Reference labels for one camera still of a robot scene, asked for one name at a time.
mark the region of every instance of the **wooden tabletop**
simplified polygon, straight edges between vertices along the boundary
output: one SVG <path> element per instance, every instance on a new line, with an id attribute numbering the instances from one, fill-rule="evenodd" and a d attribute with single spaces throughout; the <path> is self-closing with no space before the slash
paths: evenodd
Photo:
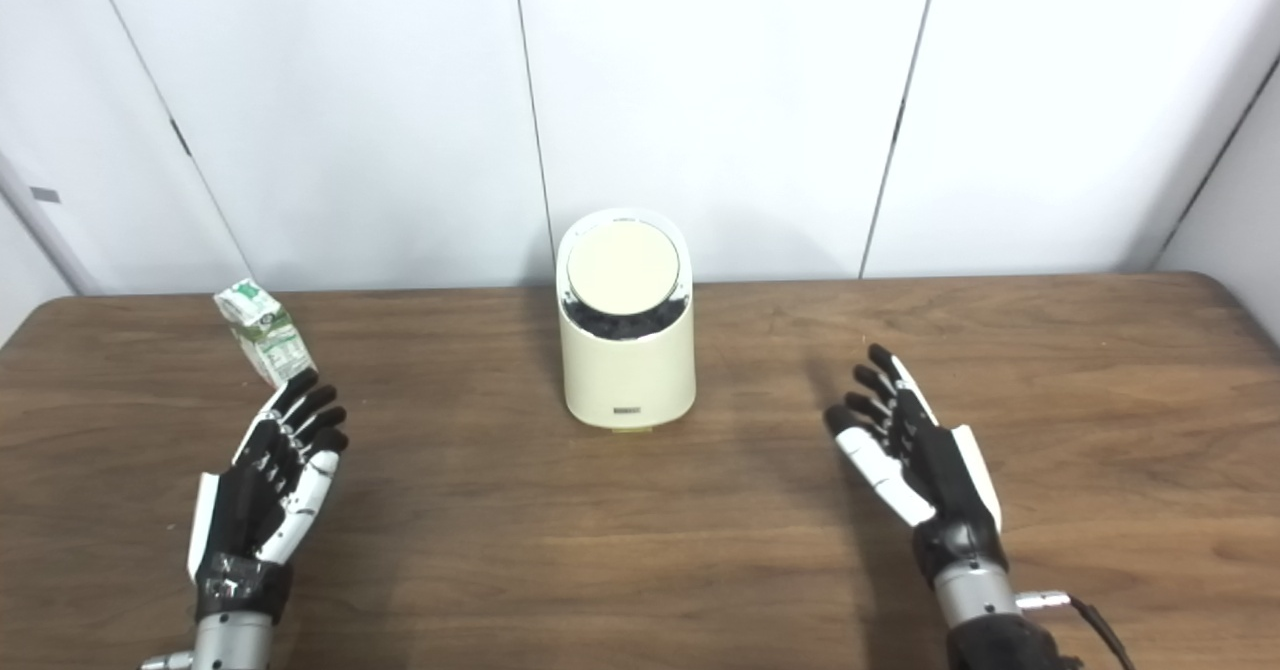
<path id="1" fill-rule="evenodd" d="M 1016 588 L 1144 670 L 1280 667 L 1280 354 L 1203 277 L 700 286 L 694 410 L 617 436 L 563 406 L 549 288 L 282 300 L 351 448 L 274 667 L 941 669 L 909 532 L 820 423 L 873 341 L 973 424 Z M 0 667 L 189 647 L 196 477 L 268 393 L 210 297 L 36 311 L 0 351 Z"/>

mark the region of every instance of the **panel seam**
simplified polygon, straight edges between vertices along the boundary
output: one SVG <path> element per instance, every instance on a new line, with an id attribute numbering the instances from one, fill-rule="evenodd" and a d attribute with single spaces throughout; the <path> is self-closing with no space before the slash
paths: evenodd
<path id="1" fill-rule="evenodd" d="M 547 192 L 547 165 L 543 160 L 543 133 L 538 124 L 538 100 L 534 97 L 534 68 L 529 60 L 529 33 L 525 31 L 525 0 L 516 0 L 516 15 L 520 18 L 520 46 L 525 51 L 525 85 L 529 88 L 529 113 L 534 120 L 534 147 L 538 150 L 538 181 L 543 186 L 543 214 L 547 218 L 547 242 L 552 251 L 552 265 L 556 264 L 556 231 L 552 228 L 552 202 Z"/>
<path id="2" fill-rule="evenodd" d="M 867 228 L 867 245 L 863 247 L 863 261 L 858 268 L 858 279 L 867 277 L 867 264 L 872 256 L 872 241 L 876 237 L 876 227 L 879 223 L 881 206 L 884 201 L 884 187 L 888 183 L 888 173 L 893 167 L 893 152 L 897 150 L 897 137 L 902 128 L 902 118 L 906 115 L 906 100 L 911 95 L 911 78 L 915 76 L 915 60 L 920 56 L 920 41 L 924 38 L 924 27 L 929 19 L 929 6 L 933 0 L 924 0 L 920 10 L 920 27 L 915 31 L 915 45 L 911 47 L 911 60 L 906 67 L 906 81 L 902 83 L 902 99 L 897 104 L 897 118 L 893 120 L 893 136 L 890 138 L 888 151 L 884 155 L 884 169 L 881 173 L 879 190 L 876 193 L 876 208 L 872 210 L 872 224 Z"/>
<path id="3" fill-rule="evenodd" d="M 142 56 L 142 50 L 138 47 L 137 41 L 133 38 L 133 32 L 129 31 L 128 23 L 124 22 L 124 14 L 120 13 L 120 8 L 119 5 L 115 4 L 115 0 L 106 0 L 106 1 L 111 6 L 111 12 L 115 14 L 116 22 L 120 23 L 120 28 L 123 28 L 124 31 L 124 37 L 128 38 L 129 47 L 133 49 L 133 56 L 137 58 L 138 64 L 141 64 L 142 67 L 142 74 L 146 76 L 147 82 L 151 85 L 151 91 L 155 92 L 156 100 L 160 101 L 160 108 L 164 109 L 165 115 L 169 118 L 170 126 L 173 126 L 173 129 L 175 131 L 175 133 L 178 133 L 178 137 L 182 138 L 183 150 L 186 151 L 187 158 L 191 160 L 191 167 L 196 169 L 196 177 L 200 178 L 201 187 L 205 187 L 205 195 L 209 197 L 209 201 L 214 206 L 214 211 L 218 213 L 218 220 L 223 223 L 223 228 L 227 231 L 227 237 L 230 238 L 232 245 L 236 247 L 241 263 L 244 264 L 244 269 L 248 270 L 250 277 L 256 277 L 256 273 L 253 273 L 253 265 L 250 264 L 248 261 L 248 255 L 244 254 L 243 247 L 241 247 L 239 238 L 236 237 L 236 232 L 232 229 L 230 223 L 227 222 L 227 213 L 223 211 L 223 206 L 218 201 L 218 196 L 214 195 L 214 188 L 210 186 L 209 179 L 205 177 L 205 172 L 200 168 L 200 163 L 196 160 L 196 155 L 191 151 L 191 146 L 187 143 L 186 137 L 178 128 L 178 119 L 174 118 L 173 110 L 169 108 L 169 101 L 165 100 L 164 92 L 160 92 L 160 85 L 156 83 L 156 78 L 151 73 L 151 67 L 147 65 L 146 59 Z"/>

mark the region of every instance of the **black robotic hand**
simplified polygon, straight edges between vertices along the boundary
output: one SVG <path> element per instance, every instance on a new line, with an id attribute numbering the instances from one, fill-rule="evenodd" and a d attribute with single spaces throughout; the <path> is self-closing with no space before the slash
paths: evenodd
<path id="1" fill-rule="evenodd" d="M 954 670 L 1066 670 L 1051 634 L 1023 616 L 1024 605 L 1066 602 L 1065 593 L 1015 596 L 1000 543 L 1000 503 L 968 425 L 942 428 L 901 361 L 878 345 L 876 369 L 854 379 L 826 413 L 837 446 L 897 515 L 914 528 L 916 566 L 933 588 L 947 626 Z"/>
<path id="2" fill-rule="evenodd" d="M 920 573 L 933 578 L 973 555 L 1007 569 L 1000 501 L 973 430 L 942 428 L 892 352 L 872 345 L 868 355 L 877 369 L 858 365 L 854 379 L 870 395 L 847 393 L 845 405 L 827 410 L 827 428 L 883 501 L 918 529 Z"/>
<path id="3" fill-rule="evenodd" d="M 196 648 L 143 670 L 266 667 L 289 598 L 289 559 L 324 505 L 347 436 L 332 386 L 302 370 L 250 423 L 221 474 L 200 478 L 187 551 L 196 584 Z"/>

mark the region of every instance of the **white wall panel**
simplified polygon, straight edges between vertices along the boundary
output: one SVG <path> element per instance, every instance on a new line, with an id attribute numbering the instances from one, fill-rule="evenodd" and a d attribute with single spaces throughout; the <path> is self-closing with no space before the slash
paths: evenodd
<path id="1" fill-rule="evenodd" d="M 109 0 L 0 0 L 0 154 L 12 200 L 86 292 L 246 274 Z"/>
<path id="2" fill-rule="evenodd" d="M 64 295 L 70 288 L 0 197 L 0 346 L 41 302 Z"/>
<path id="3" fill-rule="evenodd" d="M 933 0 L 867 274 L 1148 268 L 1277 31 L 1276 0 Z"/>
<path id="4" fill-rule="evenodd" d="M 1280 79 L 1272 77 L 1160 259 L 1230 290 L 1280 342 Z"/>
<path id="5" fill-rule="evenodd" d="M 273 290 L 550 278 L 516 0 L 115 0 Z"/>
<path id="6" fill-rule="evenodd" d="M 924 0 L 522 0 L 557 240 L 639 205 L 699 279 L 859 269 Z"/>

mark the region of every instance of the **white finger segment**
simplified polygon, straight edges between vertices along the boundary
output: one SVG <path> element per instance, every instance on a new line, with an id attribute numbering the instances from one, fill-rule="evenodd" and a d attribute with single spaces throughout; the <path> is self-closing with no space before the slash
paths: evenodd
<path id="1" fill-rule="evenodd" d="M 870 433 L 856 427 L 849 428 L 836 436 L 836 445 L 904 523 L 914 528 L 937 515 L 929 501 L 906 484 L 902 464 L 892 460 Z"/>
<path id="2" fill-rule="evenodd" d="M 307 535 L 311 523 L 324 505 L 333 484 L 333 474 L 338 470 L 338 452 L 325 450 L 316 452 L 302 468 L 298 486 L 284 498 L 284 521 L 275 533 L 262 543 L 257 559 L 265 562 L 284 565 Z"/>
<path id="3" fill-rule="evenodd" d="M 187 574 L 196 583 L 196 570 L 205 560 L 205 546 L 209 543 L 209 525 L 214 521 L 214 503 L 218 501 L 218 475 L 200 474 L 200 489 L 196 491 L 196 512 L 191 519 L 191 542 L 187 544 Z"/>

